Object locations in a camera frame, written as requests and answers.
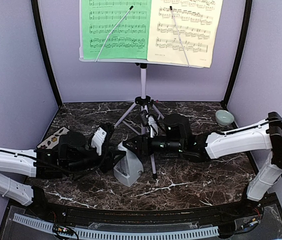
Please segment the white metronome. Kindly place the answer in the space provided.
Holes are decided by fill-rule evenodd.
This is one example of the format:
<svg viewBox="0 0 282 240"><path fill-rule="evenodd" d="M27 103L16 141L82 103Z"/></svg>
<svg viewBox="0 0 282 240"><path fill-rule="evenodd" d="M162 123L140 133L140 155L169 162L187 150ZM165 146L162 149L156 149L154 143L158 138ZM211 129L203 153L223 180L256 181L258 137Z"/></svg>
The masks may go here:
<svg viewBox="0 0 282 240"><path fill-rule="evenodd" d="M123 146L123 142L117 148L126 155L115 165L114 176L121 184L131 187L144 172L143 164L135 153Z"/></svg>

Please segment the white perforated music stand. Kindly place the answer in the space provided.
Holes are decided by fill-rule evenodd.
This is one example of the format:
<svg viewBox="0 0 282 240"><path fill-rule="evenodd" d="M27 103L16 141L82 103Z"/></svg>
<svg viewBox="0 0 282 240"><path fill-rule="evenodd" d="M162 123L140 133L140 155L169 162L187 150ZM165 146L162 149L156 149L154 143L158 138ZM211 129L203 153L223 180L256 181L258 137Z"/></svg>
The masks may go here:
<svg viewBox="0 0 282 240"><path fill-rule="evenodd" d="M158 118L163 119L164 116L162 113L157 109L157 107L153 104L153 100L146 95L146 83L147 83L147 63L137 63L138 66L140 66L140 80L141 80L141 96L137 97L134 101L134 103L130 106L130 108L123 114L123 116L115 123L114 127L118 127L121 123L128 126L131 130L133 130L137 136L143 135L141 132L138 132L135 128L133 128L130 124L128 124L125 121L125 118L132 112L132 110L136 106L140 106L140 113L142 110L147 110L148 107L151 107L157 114Z"/></svg>

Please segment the green sheet music page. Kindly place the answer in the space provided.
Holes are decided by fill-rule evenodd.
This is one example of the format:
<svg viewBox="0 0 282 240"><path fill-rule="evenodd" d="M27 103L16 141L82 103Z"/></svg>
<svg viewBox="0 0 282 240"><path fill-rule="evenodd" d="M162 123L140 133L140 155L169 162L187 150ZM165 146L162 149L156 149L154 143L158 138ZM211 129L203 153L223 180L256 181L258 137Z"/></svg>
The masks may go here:
<svg viewBox="0 0 282 240"><path fill-rule="evenodd" d="M80 58L147 58L150 0L82 0Z"/></svg>

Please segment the yellow sheet music page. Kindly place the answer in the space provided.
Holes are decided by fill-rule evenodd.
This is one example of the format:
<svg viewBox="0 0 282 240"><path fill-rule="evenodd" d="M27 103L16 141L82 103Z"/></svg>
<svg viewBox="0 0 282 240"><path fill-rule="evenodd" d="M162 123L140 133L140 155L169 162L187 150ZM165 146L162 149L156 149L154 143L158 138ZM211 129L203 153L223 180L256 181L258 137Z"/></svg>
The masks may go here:
<svg viewBox="0 0 282 240"><path fill-rule="evenodd" d="M151 3L147 61L209 68L221 0L154 0Z"/></svg>

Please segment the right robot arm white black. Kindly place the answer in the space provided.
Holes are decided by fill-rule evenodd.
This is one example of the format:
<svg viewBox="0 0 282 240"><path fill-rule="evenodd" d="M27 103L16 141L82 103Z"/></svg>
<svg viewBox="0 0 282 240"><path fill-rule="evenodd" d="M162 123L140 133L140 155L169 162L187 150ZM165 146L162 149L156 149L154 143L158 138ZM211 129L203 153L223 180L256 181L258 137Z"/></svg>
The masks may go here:
<svg viewBox="0 0 282 240"><path fill-rule="evenodd" d="M255 124L228 131L193 134L187 117L173 113L163 119L165 134L138 135L122 144L139 158L155 152L178 153L194 163L255 150L270 150L256 177L248 184L246 198L236 205L236 213L246 217L282 175L282 117L270 112Z"/></svg>

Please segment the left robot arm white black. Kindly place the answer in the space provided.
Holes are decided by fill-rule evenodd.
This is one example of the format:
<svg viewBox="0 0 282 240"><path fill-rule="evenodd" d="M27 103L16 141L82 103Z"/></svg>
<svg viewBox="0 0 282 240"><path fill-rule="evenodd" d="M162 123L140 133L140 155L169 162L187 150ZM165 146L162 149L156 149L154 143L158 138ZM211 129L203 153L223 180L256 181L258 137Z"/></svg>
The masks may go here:
<svg viewBox="0 0 282 240"><path fill-rule="evenodd" d="M96 170L105 173L126 156L123 150L110 149L110 138L111 133L100 128L90 141L79 132L68 131L52 138L50 149L0 148L0 195L29 206L39 217L47 218L51 206L44 190L16 182L4 172L37 179L60 179L69 175L80 179Z"/></svg>

